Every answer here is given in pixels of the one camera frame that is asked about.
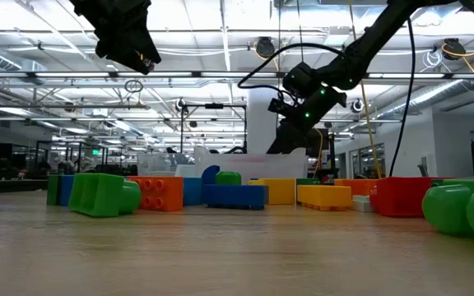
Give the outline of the yellow toy block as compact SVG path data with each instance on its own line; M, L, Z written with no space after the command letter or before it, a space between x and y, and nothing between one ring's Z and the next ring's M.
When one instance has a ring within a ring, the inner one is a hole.
M263 185L268 187L269 205L295 204L294 178L260 178L249 181L249 185Z

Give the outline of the yellow-orange toy brick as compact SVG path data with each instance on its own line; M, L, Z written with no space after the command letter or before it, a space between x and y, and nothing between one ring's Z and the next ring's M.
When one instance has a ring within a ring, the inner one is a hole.
M297 201L302 206L315 210L348 210L352 206L351 188L329 185L298 185Z

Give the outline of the black background frame rig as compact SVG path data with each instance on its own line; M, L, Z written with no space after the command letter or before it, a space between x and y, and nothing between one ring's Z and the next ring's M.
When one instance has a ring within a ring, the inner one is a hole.
M248 111L247 107L243 104L222 104L222 103L209 103L209 104L183 104L182 109L180 110L180 144L179 144L179 150L181 153L184 152L184 113L185 109L192 107L193 109L189 112L189 115L192 115L198 108L202 109L230 109L234 111L238 117L244 122L244 143L240 147L242 152L246 154L248 152L248 140L247 140L247 135L248 135ZM237 111L235 110L236 108L241 108L244 111L244 116L241 117Z

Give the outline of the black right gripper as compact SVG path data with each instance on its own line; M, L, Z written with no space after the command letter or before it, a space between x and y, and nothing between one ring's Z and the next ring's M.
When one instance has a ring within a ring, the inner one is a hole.
M285 119L276 129L276 138L267 150L268 154L290 154L297 148L305 148L306 155L318 153L318 132L315 129L302 132Z

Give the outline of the clear plastic bin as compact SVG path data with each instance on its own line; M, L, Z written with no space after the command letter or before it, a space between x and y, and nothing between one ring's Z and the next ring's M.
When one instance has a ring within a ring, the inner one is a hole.
M303 148L290 154L211 154L203 147L194 148L195 168L198 174L216 165L220 171L237 172L242 183L252 178L305 178L308 156Z
M143 153L137 155L139 176L196 178L198 172L193 157L175 153Z

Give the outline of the small blue toy block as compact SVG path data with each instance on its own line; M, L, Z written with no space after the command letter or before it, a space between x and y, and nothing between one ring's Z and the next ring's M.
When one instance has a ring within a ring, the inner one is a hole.
M214 185L216 184L216 175L220 172L218 165L211 165L202 172L202 184Z

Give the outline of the pale blue toy plate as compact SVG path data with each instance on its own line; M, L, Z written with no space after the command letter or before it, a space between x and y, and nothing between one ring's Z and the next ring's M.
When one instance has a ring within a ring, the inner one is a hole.
M352 199L352 210L370 213L374 212L374 208L371 205L369 196L353 196Z

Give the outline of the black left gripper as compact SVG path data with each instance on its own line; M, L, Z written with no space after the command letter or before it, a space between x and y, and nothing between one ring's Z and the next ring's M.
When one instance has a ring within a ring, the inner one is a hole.
M146 29L151 0L70 0L98 37L95 53L144 75L161 62Z

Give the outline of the red toy block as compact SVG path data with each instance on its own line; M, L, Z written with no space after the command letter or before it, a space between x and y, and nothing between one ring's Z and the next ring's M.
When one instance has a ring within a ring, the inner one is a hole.
M381 178L370 192L370 203L381 216L423 218L422 201L431 182L427 177Z

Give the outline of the orange toy block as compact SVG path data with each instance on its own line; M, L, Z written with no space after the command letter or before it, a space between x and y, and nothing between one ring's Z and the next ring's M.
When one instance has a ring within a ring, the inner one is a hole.
M377 182L377 179L338 178L334 180L334 185L349 187L352 196L369 196Z

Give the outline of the blue studded toy brick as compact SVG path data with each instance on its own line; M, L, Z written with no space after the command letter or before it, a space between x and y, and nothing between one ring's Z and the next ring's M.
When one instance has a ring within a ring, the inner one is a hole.
M211 208L263 210L269 191L263 185L204 185L202 203Z

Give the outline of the white building column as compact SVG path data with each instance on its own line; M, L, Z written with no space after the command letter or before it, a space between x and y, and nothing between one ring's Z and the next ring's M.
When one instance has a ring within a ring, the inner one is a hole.
M277 93L268 88L249 90L247 103L248 152L265 154L276 138L277 115L268 111Z

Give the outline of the black background monitor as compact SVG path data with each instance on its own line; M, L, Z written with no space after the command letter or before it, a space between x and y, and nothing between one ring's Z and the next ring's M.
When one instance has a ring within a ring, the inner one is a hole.
M317 158L323 150L329 147L328 129L314 128L306 136L306 155Z

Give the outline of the orange studded toy brick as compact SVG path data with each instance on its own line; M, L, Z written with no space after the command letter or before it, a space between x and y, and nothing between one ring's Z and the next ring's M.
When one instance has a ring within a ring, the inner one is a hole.
M184 179L166 176L128 176L141 190L140 209L180 211L184 208Z

